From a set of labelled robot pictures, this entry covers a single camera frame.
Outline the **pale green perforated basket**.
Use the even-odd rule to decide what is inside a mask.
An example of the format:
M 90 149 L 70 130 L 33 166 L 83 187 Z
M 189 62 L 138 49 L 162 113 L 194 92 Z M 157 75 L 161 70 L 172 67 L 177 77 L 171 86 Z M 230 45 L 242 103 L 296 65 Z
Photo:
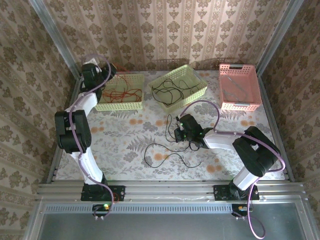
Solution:
M 144 95 L 145 77 L 143 74 L 117 74 L 106 83 L 95 109 L 100 112 L 141 110 Z
M 153 99 L 169 114 L 202 97 L 208 84 L 185 64 L 151 81 L 148 87 Z

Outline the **pink perforated basket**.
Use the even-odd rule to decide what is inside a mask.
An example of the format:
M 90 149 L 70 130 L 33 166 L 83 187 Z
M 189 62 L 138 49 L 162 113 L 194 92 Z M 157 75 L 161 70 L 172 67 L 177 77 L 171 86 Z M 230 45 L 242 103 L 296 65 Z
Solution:
M 253 112 L 262 104 L 254 65 L 221 63 L 218 81 L 222 110 Z

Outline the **grey metal sheet panel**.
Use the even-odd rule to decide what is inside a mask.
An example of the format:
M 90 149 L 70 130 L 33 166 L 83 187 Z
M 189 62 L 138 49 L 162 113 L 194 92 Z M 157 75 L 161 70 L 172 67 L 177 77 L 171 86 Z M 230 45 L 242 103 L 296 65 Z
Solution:
M 230 214 L 48 214 L 37 240 L 257 240 Z

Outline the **small controller board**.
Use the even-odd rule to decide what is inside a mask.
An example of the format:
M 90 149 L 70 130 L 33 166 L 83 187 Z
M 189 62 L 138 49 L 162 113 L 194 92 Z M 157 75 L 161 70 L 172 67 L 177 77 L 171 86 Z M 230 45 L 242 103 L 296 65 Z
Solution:
M 92 215 L 94 216 L 94 220 L 104 220 L 106 216 L 108 216 L 113 207 L 112 203 L 104 203 L 104 204 L 95 204 L 92 206 Z
M 231 215 L 238 219 L 243 219 L 243 220 L 248 219 L 248 210 L 250 213 L 252 213 L 254 209 L 253 206 L 250 206 L 248 208 L 246 204 L 236 204 L 236 203 L 233 203 L 231 207 L 232 207 Z

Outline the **aluminium frame post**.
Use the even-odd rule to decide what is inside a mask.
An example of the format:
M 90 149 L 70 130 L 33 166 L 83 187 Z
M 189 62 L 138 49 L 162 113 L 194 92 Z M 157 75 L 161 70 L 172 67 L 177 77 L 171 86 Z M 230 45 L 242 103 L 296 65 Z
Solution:
M 300 10 L 304 0 L 289 0 L 288 5 L 282 14 L 269 43 L 267 44 L 257 66 L 256 72 L 261 76 L 283 40 L 296 14 Z
M 57 47 L 60 55 L 68 66 L 74 79 L 78 81 L 80 79 L 80 73 L 78 70 L 77 62 L 73 57 L 70 48 L 67 46 L 67 42 L 64 40 L 62 32 L 58 28 L 58 23 L 54 20 L 52 14 L 49 12 L 43 0 L 28 1 L 38 15 L 46 31 L 50 35 L 53 43 Z

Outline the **aluminium frame rail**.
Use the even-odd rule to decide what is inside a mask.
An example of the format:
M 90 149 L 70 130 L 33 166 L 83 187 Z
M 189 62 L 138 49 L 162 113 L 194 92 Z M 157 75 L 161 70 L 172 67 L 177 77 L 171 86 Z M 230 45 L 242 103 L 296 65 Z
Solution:
M 111 180 L 109 185 L 125 186 L 126 203 L 166 202 L 205 203 L 214 201 L 214 186 L 227 185 L 223 180 Z M 83 182 L 81 180 L 56 180 L 40 184 L 39 199 L 80 200 Z M 287 180 L 261 180 L 257 183 L 261 202 L 273 199 L 305 199 L 303 184 Z

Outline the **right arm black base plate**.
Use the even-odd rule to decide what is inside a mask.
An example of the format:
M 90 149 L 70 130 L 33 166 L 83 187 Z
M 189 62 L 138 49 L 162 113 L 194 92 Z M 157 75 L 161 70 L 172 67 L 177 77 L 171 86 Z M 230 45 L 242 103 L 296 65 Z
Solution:
M 231 185 L 214 185 L 213 193 L 216 201 L 247 201 L 250 188 L 240 190 Z

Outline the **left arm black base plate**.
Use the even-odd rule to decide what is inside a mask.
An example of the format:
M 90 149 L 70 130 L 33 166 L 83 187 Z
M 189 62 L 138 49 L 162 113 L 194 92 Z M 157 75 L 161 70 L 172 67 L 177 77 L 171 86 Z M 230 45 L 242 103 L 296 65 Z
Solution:
M 124 185 L 109 185 L 108 187 L 112 191 L 115 202 L 124 201 L 126 191 Z M 101 185 L 85 184 L 82 188 L 80 200 L 84 202 L 110 202 L 112 197 L 110 192 Z

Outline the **aluminium table side rail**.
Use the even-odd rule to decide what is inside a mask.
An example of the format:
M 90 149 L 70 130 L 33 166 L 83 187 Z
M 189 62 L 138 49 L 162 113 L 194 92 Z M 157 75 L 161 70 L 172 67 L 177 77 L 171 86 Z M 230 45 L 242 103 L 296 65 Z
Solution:
M 277 123 L 276 123 L 276 119 L 267 95 L 267 91 L 265 89 L 263 80 L 261 78 L 260 75 L 257 76 L 258 79 L 258 83 L 259 83 L 259 88 L 260 88 L 260 94 L 261 94 L 261 99 L 262 99 L 262 103 L 263 103 L 263 107 L 268 119 L 268 123 L 270 126 L 270 130 L 273 136 L 273 140 L 274 140 L 274 144 L 278 147 L 278 149 L 280 150 L 281 153 L 281 157 L 284 160 L 286 167 L 285 167 L 285 176 L 287 176 L 287 179 L 290 182 L 296 182 L 292 168 L 290 166 L 290 162 L 280 135 L 280 131 L 278 129 Z
M 82 82 L 82 76 L 80 75 L 79 78 L 77 78 L 75 80 L 75 84 L 74 84 L 74 87 L 72 89 L 73 90 L 72 91 L 72 95 L 70 97 L 70 100 L 69 100 L 66 108 L 70 107 L 76 101 L 76 99 L 78 98 L 78 95 L 80 93 L 81 82 Z M 55 176 L 57 174 L 57 170 L 59 168 L 59 164 L 60 164 L 60 160 L 61 160 L 62 154 L 63 154 L 63 150 L 60 149 L 59 146 L 57 146 L 56 149 L 55 149 L 55 152 L 54 152 L 54 156 L 53 156 L 53 159 L 52 159 L 50 170 L 48 172 L 47 179 L 45 180 L 46 184 L 50 184 L 50 183 L 52 183 L 54 181 Z

